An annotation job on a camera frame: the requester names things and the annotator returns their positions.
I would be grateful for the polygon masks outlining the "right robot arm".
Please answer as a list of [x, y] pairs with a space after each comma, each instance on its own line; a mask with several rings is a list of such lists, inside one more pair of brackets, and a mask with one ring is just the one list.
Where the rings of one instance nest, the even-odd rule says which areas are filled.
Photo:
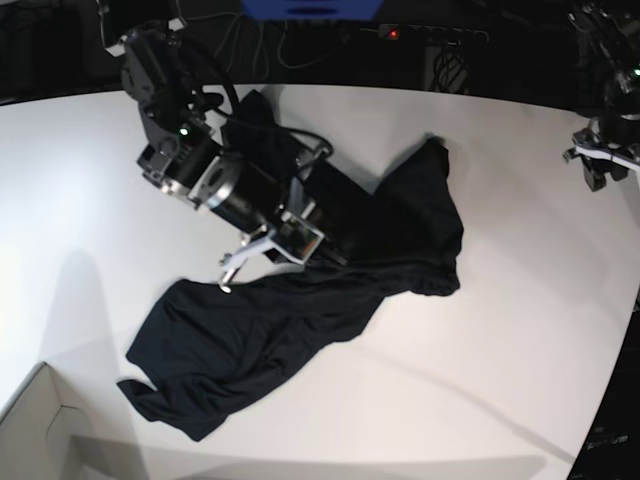
[[223, 292], [260, 255], [298, 266], [347, 263], [345, 236], [309, 187], [313, 170], [334, 152], [326, 138], [243, 115], [218, 62], [167, 21], [145, 22], [103, 42], [124, 59], [122, 85], [147, 139], [137, 160], [143, 177], [241, 233], [240, 247], [220, 261]]

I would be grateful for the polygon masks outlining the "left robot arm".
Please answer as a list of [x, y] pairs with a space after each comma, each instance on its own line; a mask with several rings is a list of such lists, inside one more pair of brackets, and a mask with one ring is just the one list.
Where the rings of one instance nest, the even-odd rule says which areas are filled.
[[602, 106], [585, 113], [565, 161], [578, 159], [585, 183], [597, 192], [639, 171], [639, 43], [624, 32], [639, 14], [616, 1], [572, 1], [568, 18], [576, 32], [608, 64]]

